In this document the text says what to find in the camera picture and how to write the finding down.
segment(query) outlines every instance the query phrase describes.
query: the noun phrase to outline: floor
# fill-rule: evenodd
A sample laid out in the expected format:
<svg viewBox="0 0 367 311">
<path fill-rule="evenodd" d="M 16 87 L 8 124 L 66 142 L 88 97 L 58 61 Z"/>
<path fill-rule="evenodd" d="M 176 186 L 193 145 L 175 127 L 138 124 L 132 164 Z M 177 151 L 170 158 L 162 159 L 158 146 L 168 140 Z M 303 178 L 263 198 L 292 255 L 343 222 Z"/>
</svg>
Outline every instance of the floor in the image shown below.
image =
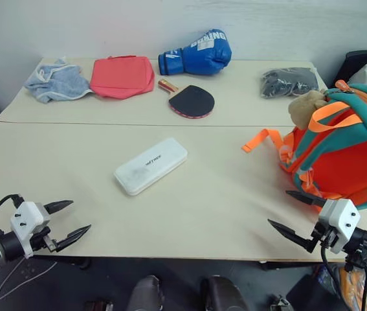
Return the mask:
<svg viewBox="0 0 367 311">
<path fill-rule="evenodd" d="M 0 270 L 0 283 L 16 264 L 17 261 Z M 0 297 L 51 265 L 47 260 L 23 261 Z M 211 275 L 231 279 L 251 311 L 268 310 L 273 296 L 286 296 L 303 276 L 312 272 L 312 267 L 265 271 L 257 262 L 242 261 L 95 258 L 86 270 L 58 263 L 0 300 L 0 311 L 82 311 L 86 301 L 100 299 L 113 301 L 115 311 L 125 310 L 134 285 L 150 274 L 162 281 L 164 310 L 202 310 L 199 284 L 203 277 Z"/>
</svg>

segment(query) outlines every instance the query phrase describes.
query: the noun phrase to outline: paddle handle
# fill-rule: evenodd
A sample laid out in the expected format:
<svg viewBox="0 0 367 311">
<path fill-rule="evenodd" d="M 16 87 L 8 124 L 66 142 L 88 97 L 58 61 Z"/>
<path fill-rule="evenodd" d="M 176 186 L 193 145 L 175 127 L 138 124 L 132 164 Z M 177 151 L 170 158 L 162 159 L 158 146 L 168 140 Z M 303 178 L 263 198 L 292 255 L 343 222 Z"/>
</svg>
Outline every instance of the paddle handle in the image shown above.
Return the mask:
<svg viewBox="0 0 367 311">
<path fill-rule="evenodd" d="M 169 81 L 166 81 L 165 79 L 160 79 L 159 82 L 158 82 L 158 85 L 162 89 L 165 89 L 165 90 L 169 91 L 171 94 L 175 93 L 179 90 L 179 88 L 177 86 L 174 86 L 173 84 L 171 84 Z"/>
</svg>

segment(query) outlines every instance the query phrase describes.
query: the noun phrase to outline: black paddle rubber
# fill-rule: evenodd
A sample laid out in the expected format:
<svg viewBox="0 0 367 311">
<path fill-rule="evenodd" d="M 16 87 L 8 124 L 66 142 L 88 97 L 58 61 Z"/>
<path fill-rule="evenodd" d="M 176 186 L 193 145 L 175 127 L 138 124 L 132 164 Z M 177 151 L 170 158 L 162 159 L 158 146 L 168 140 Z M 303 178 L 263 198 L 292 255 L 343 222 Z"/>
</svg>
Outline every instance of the black paddle rubber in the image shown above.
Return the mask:
<svg viewBox="0 0 367 311">
<path fill-rule="evenodd" d="M 214 97 L 197 86 L 188 86 L 169 100 L 176 113 L 190 119 L 206 117 L 215 106 Z"/>
</svg>

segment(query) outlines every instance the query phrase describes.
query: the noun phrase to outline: backpack handle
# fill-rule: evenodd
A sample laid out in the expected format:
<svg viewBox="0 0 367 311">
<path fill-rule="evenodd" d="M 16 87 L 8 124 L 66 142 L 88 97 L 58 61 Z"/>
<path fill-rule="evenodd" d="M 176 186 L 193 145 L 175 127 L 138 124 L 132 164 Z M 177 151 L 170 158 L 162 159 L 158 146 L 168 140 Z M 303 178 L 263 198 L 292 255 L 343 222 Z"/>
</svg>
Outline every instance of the backpack handle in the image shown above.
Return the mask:
<svg viewBox="0 0 367 311">
<path fill-rule="evenodd" d="M 355 113 L 340 121 L 336 125 L 325 125 L 319 123 L 319 120 L 322 120 L 326 117 L 333 115 L 336 112 L 347 108 L 350 108 L 350 106 L 344 102 L 334 102 L 332 104 L 321 107 L 320 109 L 317 109 L 311 116 L 310 123 L 308 124 L 308 129 L 315 133 L 321 133 L 328 130 L 333 130 L 335 128 L 345 128 L 354 124 L 363 123 L 362 119 L 360 119 L 359 116 Z"/>
</svg>

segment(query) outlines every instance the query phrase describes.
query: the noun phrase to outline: white box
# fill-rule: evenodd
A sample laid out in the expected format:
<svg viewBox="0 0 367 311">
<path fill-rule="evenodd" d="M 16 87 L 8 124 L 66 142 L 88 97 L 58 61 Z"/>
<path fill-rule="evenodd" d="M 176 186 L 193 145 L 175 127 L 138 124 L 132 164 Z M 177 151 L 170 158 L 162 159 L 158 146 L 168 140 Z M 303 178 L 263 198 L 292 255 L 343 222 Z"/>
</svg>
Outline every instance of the white box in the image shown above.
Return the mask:
<svg viewBox="0 0 367 311">
<path fill-rule="evenodd" d="M 135 196 L 185 162 L 187 157 L 187 150 L 169 138 L 120 166 L 114 176 L 129 195 Z"/>
</svg>

